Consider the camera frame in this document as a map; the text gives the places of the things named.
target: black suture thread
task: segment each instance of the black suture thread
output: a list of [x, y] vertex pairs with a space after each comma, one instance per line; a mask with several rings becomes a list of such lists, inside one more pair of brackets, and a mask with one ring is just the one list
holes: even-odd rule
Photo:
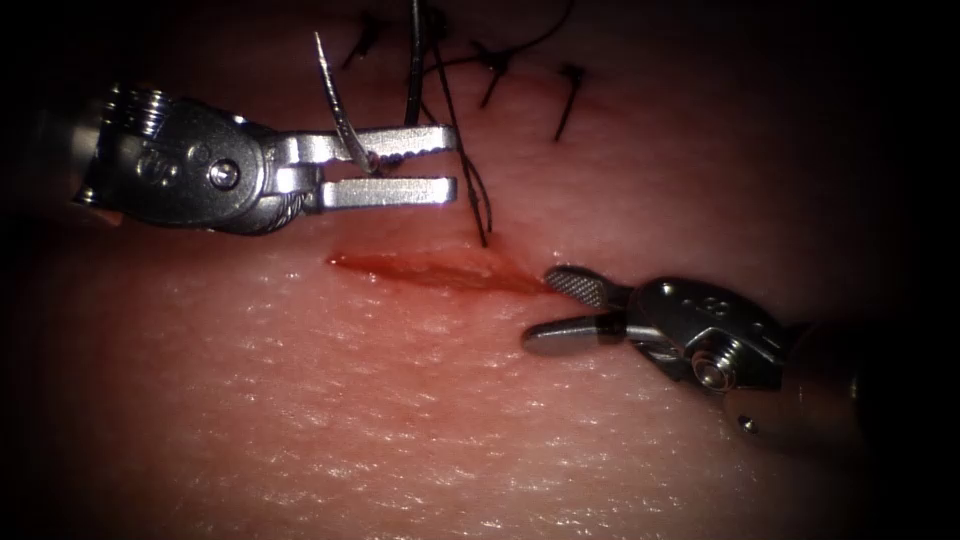
[[420, 118], [423, 95], [423, 17], [420, 0], [410, 2], [410, 80], [407, 83], [407, 107], [403, 124], [414, 126]]
[[350, 62], [353, 61], [354, 56], [359, 56], [360, 58], [365, 57], [367, 53], [370, 52], [370, 47], [373, 47], [373, 44], [380, 38], [380, 30], [384, 27], [382, 22], [366, 11], [360, 12], [360, 20], [363, 22], [363, 31], [360, 32], [360, 39], [357, 40], [357, 44], [350, 50], [350, 54], [347, 55], [340, 69], [350, 67]]
[[470, 208], [473, 210], [473, 217], [477, 223], [477, 230], [480, 233], [480, 245], [487, 247], [487, 235], [483, 229], [483, 218], [480, 216], [480, 203], [477, 200], [477, 192], [473, 187], [473, 178], [470, 176], [470, 167], [467, 165], [467, 153], [463, 148], [463, 138], [460, 136], [460, 125], [457, 123], [457, 115], [453, 108], [453, 96], [450, 95], [450, 84], [447, 82], [447, 73], [443, 68], [443, 59], [440, 56], [440, 46], [437, 40], [431, 39], [430, 47], [433, 49], [434, 61], [440, 69], [437, 73], [440, 75], [440, 86], [443, 89], [443, 97], [447, 103], [447, 110], [450, 113], [450, 123], [453, 124], [453, 130], [457, 134], [457, 152], [460, 154], [460, 163], [463, 166], [463, 176], [467, 183], [467, 197], [470, 200]]
[[577, 96], [577, 92], [580, 90], [580, 84], [583, 82], [584, 73], [585, 71], [582, 67], [571, 64], [565, 64], [563, 69], [560, 70], [561, 75], [570, 79], [571, 88], [570, 96], [567, 97], [567, 104], [563, 108], [563, 115], [560, 116], [560, 125], [557, 126], [557, 133], [553, 136], [554, 142], [560, 140], [560, 134], [563, 133], [563, 128], [567, 126], [567, 118], [570, 116], [570, 109], [573, 108], [573, 100]]
[[[427, 108], [426, 103], [420, 105], [423, 108], [423, 114], [430, 120], [431, 123], [437, 123], [437, 117], [430, 112], [430, 109]], [[487, 193], [487, 186], [483, 183], [483, 177], [480, 176], [480, 171], [477, 170], [477, 166], [473, 164], [473, 160], [469, 157], [467, 158], [467, 166], [470, 167], [470, 171], [473, 172], [473, 175], [477, 177], [477, 187], [480, 188], [480, 197], [483, 200], [483, 206], [486, 208], [487, 214], [487, 232], [493, 232], [493, 209], [490, 206], [490, 195]]]
[[[505, 64], [509, 62], [510, 58], [513, 55], [517, 54], [518, 52], [521, 52], [531, 47], [534, 47], [536, 45], [539, 45], [540, 43], [543, 43], [545, 40], [549, 39], [551, 36], [557, 33], [557, 31], [560, 30], [560, 27], [562, 27], [563, 24], [567, 22], [567, 19], [570, 17], [570, 13], [573, 11], [573, 4], [574, 4], [574, 0], [568, 0], [567, 5], [563, 10], [563, 15], [560, 16], [560, 19], [558, 19], [557, 22], [554, 23], [554, 25], [551, 26], [549, 30], [547, 30], [540, 36], [537, 36], [536, 38], [526, 43], [515, 45], [513, 47], [508, 47], [506, 49], [503, 49], [502, 51], [491, 52], [486, 49], [483, 49], [481, 52], [473, 56], [465, 56], [462, 58], [455, 58], [453, 60], [450, 60], [444, 63], [443, 67], [450, 67], [458, 64], [467, 64], [470, 62], [477, 62], [477, 61], [486, 65], [487, 67], [491, 67], [492, 65], [497, 65], [497, 64]], [[429, 73], [437, 68], [438, 68], [438, 65], [434, 64], [426, 68], [424, 72]]]

